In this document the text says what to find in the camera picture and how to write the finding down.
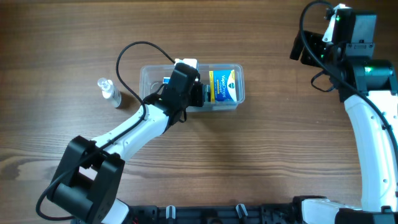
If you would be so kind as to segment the clear plastic container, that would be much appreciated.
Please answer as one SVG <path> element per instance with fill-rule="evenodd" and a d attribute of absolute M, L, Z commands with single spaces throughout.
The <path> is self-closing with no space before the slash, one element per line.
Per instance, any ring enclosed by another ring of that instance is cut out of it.
<path fill-rule="evenodd" d="M 139 96 L 145 96 L 155 92 L 161 84 L 163 77 L 170 77 L 174 70 L 173 65 L 146 65 L 141 68 Z M 237 101 L 209 102 L 203 107 L 189 106 L 187 112 L 207 112 L 207 111 L 223 111 L 235 110 L 239 104 L 245 100 L 244 72 L 240 64 L 237 63 L 219 63 L 219 64 L 200 64 L 198 71 L 201 75 L 201 82 L 205 85 L 210 84 L 209 71 L 211 70 L 235 70 L 236 79 L 236 95 Z"/>

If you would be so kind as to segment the blue VapoDrops box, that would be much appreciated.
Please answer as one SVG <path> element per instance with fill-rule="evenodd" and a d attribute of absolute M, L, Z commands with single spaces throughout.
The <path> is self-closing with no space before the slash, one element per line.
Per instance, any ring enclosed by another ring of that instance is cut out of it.
<path fill-rule="evenodd" d="M 209 79 L 212 103 L 237 101 L 235 70 L 211 70 Z"/>

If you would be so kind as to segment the white Panadol box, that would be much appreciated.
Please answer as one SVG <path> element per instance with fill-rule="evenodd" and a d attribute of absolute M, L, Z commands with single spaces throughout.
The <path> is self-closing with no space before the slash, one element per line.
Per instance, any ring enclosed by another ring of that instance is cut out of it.
<path fill-rule="evenodd" d="M 163 84 L 168 84 L 170 81 L 170 77 L 164 77 L 163 78 Z"/>

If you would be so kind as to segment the white spray bottle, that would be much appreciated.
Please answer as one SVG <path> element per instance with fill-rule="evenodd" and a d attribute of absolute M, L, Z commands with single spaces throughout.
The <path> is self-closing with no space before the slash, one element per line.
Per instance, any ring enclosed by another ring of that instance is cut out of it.
<path fill-rule="evenodd" d="M 121 92 L 116 88 L 112 80 L 100 78 L 97 85 L 101 89 L 103 98 L 111 103 L 114 108 L 118 108 L 121 105 Z"/>

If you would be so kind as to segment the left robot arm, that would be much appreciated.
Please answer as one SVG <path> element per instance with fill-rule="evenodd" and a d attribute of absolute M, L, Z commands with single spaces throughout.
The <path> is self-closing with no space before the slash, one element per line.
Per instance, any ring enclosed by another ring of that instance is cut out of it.
<path fill-rule="evenodd" d="M 186 120 L 188 106 L 201 106 L 210 87 L 195 82 L 191 90 L 171 83 L 161 94 L 144 98 L 144 106 L 112 131 L 92 140 L 81 136 L 67 145 L 51 184 L 43 192 L 75 223 L 127 223 L 130 206 L 116 197 L 125 163 L 145 144 Z"/>

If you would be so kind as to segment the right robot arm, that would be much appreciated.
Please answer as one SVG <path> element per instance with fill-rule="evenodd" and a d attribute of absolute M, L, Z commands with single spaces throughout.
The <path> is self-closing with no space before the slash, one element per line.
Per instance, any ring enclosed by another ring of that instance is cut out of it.
<path fill-rule="evenodd" d="M 393 65 L 374 60 L 373 43 L 335 42 L 300 31 L 290 57 L 322 68 L 353 127 L 362 178 L 361 206 L 327 198 L 299 201 L 304 223 L 397 223 L 397 80 Z"/>

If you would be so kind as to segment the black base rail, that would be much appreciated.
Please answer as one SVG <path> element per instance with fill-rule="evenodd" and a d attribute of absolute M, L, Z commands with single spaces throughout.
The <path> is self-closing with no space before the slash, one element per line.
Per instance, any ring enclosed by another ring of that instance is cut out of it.
<path fill-rule="evenodd" d="M 291 203 L 263 205 L 167 207 L 132 206 L 127 213 L 109 212 L 101 223 L 298 223 Z"/>

